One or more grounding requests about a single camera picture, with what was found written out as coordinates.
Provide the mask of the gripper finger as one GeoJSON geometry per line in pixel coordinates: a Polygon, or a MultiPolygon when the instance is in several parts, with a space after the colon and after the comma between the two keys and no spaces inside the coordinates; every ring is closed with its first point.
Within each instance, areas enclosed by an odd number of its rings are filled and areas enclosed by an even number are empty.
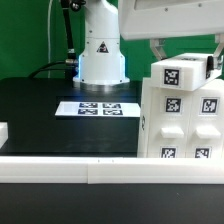
{"type": "Polygon", "coordinates": [[[222,55],[224,52],[224,33],[216,34],[215,42],[217,43],[217,48],[214,51],[213,55],[207,58],[207,72],[210,72],[215,69],[220,70],[222,68],[222,55]]]}
{"type": "Polygon", "coordinates": [[[154,56],[158,61],[164,60],[167,58],[165,50],[165,40],[163,38],[156,38],[150,40],[150,49],[152,50],[154,56]]]}

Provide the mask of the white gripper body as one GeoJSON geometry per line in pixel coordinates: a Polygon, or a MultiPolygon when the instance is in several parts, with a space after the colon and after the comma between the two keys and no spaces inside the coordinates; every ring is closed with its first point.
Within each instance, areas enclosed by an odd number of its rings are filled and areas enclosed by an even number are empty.
{"type": "Polygon", "coordinates": [[[118,0],[126,40],[224,33],[224,0],[118,0]]]}

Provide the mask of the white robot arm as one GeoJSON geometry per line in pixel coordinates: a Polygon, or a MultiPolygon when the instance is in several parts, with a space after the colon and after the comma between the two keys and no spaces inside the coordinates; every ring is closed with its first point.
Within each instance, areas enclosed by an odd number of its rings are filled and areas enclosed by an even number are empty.
{"type": "Polygon", "coordinates": [[[148,39],[157,58],[153,84],[192,91],[222,72],[224,0],[60,0],[74,62],[73,82],[88,87],[112,87],[129,82],[120,40],[148,39]],[[166,38],[213,34],[217,50],[168,58],[166,38]]]}

